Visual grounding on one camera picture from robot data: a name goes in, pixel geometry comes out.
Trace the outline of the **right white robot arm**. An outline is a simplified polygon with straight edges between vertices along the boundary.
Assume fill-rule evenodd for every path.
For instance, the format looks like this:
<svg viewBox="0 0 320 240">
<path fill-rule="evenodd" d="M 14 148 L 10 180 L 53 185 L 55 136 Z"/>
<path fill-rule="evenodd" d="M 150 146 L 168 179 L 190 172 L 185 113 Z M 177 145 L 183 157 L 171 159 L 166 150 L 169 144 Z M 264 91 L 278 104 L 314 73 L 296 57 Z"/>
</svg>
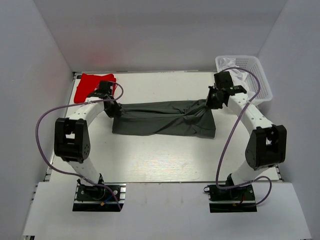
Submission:
<svg viewBox="0 0 320 240">
<path fill-rule="evenodd" d="M 268 120 L 253 104 L 253 100 L 243 86 L 234 85 L 228 70 L 214 74 L 214 85 L 209 87 L 206 106 L 211 110 L 226 106 L 237 115 L 218 162 L 218 173 L 238 124 L 242 123 L 249 133 L 244 152 L 245 161 L 229 175 L 229 181 L 224 186 L 216 185 L 233 200 L 243 195 L 245 186 L 263 178 L 261 174 L 265 170 L 283 163 L 286 159 L 287 129 L 284 125 L 275 125 Z"/>
</svg>

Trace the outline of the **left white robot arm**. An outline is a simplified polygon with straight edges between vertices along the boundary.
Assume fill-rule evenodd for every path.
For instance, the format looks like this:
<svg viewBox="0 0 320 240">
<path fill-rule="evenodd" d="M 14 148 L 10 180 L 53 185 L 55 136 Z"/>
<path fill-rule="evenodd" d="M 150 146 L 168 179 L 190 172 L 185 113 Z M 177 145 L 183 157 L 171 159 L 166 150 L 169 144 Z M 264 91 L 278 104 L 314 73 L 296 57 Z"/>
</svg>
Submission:
<svg viewBox="0 0 320 240">
<path fill-rule="evenodd" d="M 69 117 L 58 118 L 54 127 L 54 154 L 73 168 L 80 183 L 89 186 L 88 193 L 96 200 L 105 196 L 106 187 L 89 157 L 89 125 L 103 112 L 111 119 L 120 115 L 121 106 L 113 96 L 115 85 L 112 81 L 101 81 L 87 95 L 83 106 Z"/>
</svg>

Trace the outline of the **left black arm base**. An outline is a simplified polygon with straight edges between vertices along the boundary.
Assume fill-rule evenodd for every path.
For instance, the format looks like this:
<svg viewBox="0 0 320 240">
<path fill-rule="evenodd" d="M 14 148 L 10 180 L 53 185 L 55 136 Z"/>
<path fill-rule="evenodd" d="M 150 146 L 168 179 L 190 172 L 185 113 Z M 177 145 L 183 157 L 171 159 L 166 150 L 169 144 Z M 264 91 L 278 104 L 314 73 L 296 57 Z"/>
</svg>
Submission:
<svg viewBox="0 0 320 240">
<path fill-rule="evenodd" d="M 126 198 L 125 183 L 110 183 L 107 185 L 116 196 L 122 208 Z M 78 183 L 75 189 L 73 212 L 120 212 L 120 208 L 109 190 L 96 186 Z"/>
</svg>

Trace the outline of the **dark grey t shirt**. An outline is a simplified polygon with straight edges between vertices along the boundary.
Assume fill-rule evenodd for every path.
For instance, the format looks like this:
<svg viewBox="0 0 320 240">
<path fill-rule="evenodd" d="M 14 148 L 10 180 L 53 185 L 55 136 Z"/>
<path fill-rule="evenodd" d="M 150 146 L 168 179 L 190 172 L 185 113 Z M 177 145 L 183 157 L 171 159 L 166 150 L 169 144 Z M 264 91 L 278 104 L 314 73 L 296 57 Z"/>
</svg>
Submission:
<svg viewBox="0 0 320 240">
<path fill-rule="evenodd" d="M 112 133 L 129 136 L 170 135 L 214 139 L 216 125 L 206 100 L 121 104 Z"/>
</svg>

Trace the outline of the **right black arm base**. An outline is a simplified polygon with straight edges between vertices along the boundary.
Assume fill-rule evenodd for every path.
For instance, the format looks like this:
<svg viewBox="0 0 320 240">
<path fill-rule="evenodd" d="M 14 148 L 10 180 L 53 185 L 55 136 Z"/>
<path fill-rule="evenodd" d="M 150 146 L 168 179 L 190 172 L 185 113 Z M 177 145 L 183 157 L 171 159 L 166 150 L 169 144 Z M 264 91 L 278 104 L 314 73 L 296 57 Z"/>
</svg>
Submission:
<svg viewBox="0 0 320 240">
<path fill-rule="evenodd" d="M 203 189 L 208 194 L 210 213 L 254 213 L 256 198 L 252 185 L 233 189 L 219 189 L 215 184 Z"/>
</svg>

